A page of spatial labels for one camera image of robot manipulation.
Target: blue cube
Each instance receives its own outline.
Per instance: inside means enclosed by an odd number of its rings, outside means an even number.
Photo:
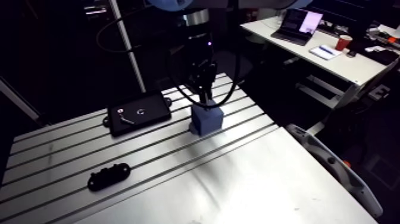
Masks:
[[[213,100],[208,103],[208,105],[213,104],[215,104]],[[191,111],[192,123],[189,128],[192,133],[204,136],[221,129],[224,113],[219,107],[205,110],[197,105],[192,105]]]

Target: metal pole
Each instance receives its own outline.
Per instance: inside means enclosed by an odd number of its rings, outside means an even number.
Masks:
[[[0,91],[10,99],[17,107],[19,107],[33,121],[39,123],[39,113],[18,92],[7,84],[5,79],[0,77]]]
[[[121,12],[120,12],[120,9],[118,7],[117,0],[110,0],[110,5],[111,5],[111,8],[112,8],[112,12],[114,13],[115,19],[120,18],[121,17]],[[122,40],[124,41],[125,48],[126,49],[131,49],[132,46],[130,44],[130,40],[129,40],[128,34],[126,32],[125,25],[124,25],[123,21],[119,21],[118,22],[118,28],[120,29],[120,34],[121,34]],[[136,79],[137,79],[137,82],[139,83],[140,90],[142,92],[146,92],[145,84],[143,83],[142,75],[140,74],[138,62],[136,62],[135,55],[134,55],[133,52],[129,52],[128,56],[129,56],[129,60],[130,60],[130,62],[132,64],[133,70],[135,71]]]

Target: paper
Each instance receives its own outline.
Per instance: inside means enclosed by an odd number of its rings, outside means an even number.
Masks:
[[[311,49],[310,53],[315,54],[318,57],[324,58],[325,60],[331,60],[332,58],[335,58],[338,55],[342,54],[342,51],[337,51],[327,45],[321,45]]]

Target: aluminum table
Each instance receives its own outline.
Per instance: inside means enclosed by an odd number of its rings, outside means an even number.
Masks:
[[[216,101],[231,84],[217,76]],[[119,138],[101,125],[106,110],[16,137],[0,223],[375,223],[239,87],[222,129],[202,138],[188,131],[190,102],[163,94],[172,119]],[[90,192],[90,174],[116,163],[129,178]]]

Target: desk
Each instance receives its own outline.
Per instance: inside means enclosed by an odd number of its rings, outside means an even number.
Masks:
[[[350,84],[350,87],[345,92],[342,92],[341,90],[335,88],[334,86],[326,83],[323,80],[320,80],[313,76],[310,76],[311,78],[308,77],[312,82],[315,82],[316,84],[336,94],[336,97],[332,99],[327,99],[318,92],[313,91],[306,86],[298,86],[299,90],[312,96],[313,98],[322,102],[331,109],[343,107],[353,101],[362,90],[362,88],[365,87],[367,82],[376,77],[383,77],[397,63],[397,61],[395,61],[389,66],[384,66],[383,64],[373,61],[361,54],[357,54],[355,58],[349,58],[346,56],[347,52],[349,51],[348,49],[345,49],[343,51],[343,54],[336,58],[333,58],[329,61],[324,60],[314,54],[309,53],[308,51],[322,44],[334,48],[338,41],[337,38],[318,30],[305,46],[300,46],[294,43],[290,43],[288,41],[273,38],[271,37],[271,34],[279,28],[279,25],[277,24],[277,17],[258,20],[252,23],[246,23],[243,24],[242,27],[264,38],[266,41],[273,43],[293,53],[299,58],[309,61],[317,67],[328,71],[329,73],[348,82]],[[323,128],[323,124],[320,122],[316,124],[315,129],[313,128],[312,130],[310,130],[310,132],[315,134],[321,128]]]
[[[231,84],[217,76],[216,101]],[[172,119],[119,138],[105,110],[16,137],[0,223],[376,223],[241,89],[221,107],[222,130],[202,138],[188,131],[190,102],[163,94]],[[129,178],[90,192],[90,174],[115,163]]]

